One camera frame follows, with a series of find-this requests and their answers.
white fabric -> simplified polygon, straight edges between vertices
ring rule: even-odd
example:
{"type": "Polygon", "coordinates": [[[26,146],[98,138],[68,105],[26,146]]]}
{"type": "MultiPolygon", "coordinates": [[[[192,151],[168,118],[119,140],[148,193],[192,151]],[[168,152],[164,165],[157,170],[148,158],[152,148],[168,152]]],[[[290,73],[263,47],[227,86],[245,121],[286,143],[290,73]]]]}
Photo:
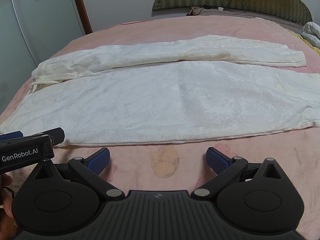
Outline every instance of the white fabric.
{"type": "Polygon", "coordinates": [[[223,61],[118,68],[27,95],[0,132],[63,145],[182,143],[319,126],[320,75],[223,61]]]}
{"type": "Polygon", "coordinates": [[[117,67],[181,60],[214,60],[273,67],[306,66],[301,51],[266,41],[208,35],[191,40],[136,45],[109,45],[80,50],[42,62],[32,72],[33,83],[63,80],[117,67]]]}
{"type": "Polygon", "coordinates": [[[310,44],[320,49],[320,26],[314,22],[308,22],[302,29],[302,38],[309,41],[310,44]]]}

brown wooden trim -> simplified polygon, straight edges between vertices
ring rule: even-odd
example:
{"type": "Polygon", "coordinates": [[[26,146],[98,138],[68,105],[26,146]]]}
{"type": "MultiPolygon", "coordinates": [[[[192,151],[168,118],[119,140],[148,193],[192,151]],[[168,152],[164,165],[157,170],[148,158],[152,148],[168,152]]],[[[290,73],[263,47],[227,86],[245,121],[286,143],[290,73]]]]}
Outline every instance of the brown wooden trim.
{"type": "Polygon", "coordinates": [[[92,33],[93,31],[92,31],[91,24],[90,24],[88,15],[87,15],[87,11],[85,10],[83,0],[75,0],[75,2],[76,2],[76,6],[78,9],[78,13],[79,13],[85,34],[87,35],[87,34],[92,33]]]}

human hand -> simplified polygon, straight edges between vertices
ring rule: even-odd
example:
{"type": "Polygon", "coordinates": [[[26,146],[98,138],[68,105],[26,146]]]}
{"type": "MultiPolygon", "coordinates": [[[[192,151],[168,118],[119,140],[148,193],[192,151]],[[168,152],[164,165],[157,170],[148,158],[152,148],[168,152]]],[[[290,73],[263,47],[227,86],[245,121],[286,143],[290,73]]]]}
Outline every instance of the human hand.
{"type": "MultiPolygon", "coordinates": [[[[9,175],[1,174],[1,187],[7,187],[11,183],[12,178],[9,175]]],[[[12,200],[11,192],[5,188],[1,188],[0,204],[3,205],[3,208],[0,208],[0,240],[12,239],[17,232],[17,226],[11,211],[12,200]]]]}

glass panel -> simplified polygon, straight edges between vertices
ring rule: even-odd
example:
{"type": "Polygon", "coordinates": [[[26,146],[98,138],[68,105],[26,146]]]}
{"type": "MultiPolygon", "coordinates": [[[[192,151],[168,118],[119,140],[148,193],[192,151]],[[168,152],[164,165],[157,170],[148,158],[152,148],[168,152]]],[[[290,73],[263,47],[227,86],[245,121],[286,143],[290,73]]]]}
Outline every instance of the glass panel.
{"type": "Polygon", "coordinates": [[[41,61],[83,35],[72,0],[18,0],[18,4],[41,61]]]}
{"type": "Polygon", "coordinates": [[[0,0],[0,114],[36,68],[11,0],[0,0]]]}

pink bedsheet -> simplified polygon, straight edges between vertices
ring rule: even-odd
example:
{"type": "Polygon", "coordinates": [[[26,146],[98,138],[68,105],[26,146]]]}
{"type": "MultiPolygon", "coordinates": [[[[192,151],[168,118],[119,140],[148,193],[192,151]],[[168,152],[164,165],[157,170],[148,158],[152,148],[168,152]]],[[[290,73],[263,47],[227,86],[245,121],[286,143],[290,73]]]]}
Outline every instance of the pink bedsheet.
{"type": "MultiPolygon", "coordinates": [[[[320,56],[302,40],[276,23],[263,19],[228,16],[196,16],[167,18],[148,22],[118,25],[72,41],[54,55],[59,56],[81,49],[102,45],[135,44],[191,39],[208,34],[257,39],[286,44],[290,49],[305,53],[307,67],[286,68],[297,72],[320,73],[320,56]]],[[[0,123],[14,111],[28,91],[28,83],[18,91],[0,123]]],[[[186,143],[179,145],[146,145],[108,147],[111,163],[101,177],[125,192],[138,190],[189,191],[215,176],[206,165],[204,154],[215,147],[229,157],[236,155],[249,162],[262,162],[274,157],[282,166],[305,205],[298,232],[306,239],[320,239],[320,128],[309,128],[280,134],[249,138],[186,143]]],[[[55,163],[87,157],[99,147],[69,146],[55,149],[55,163]]],[[[11,172],[13,187],[18,190],[33,166],[11,172]]]]}

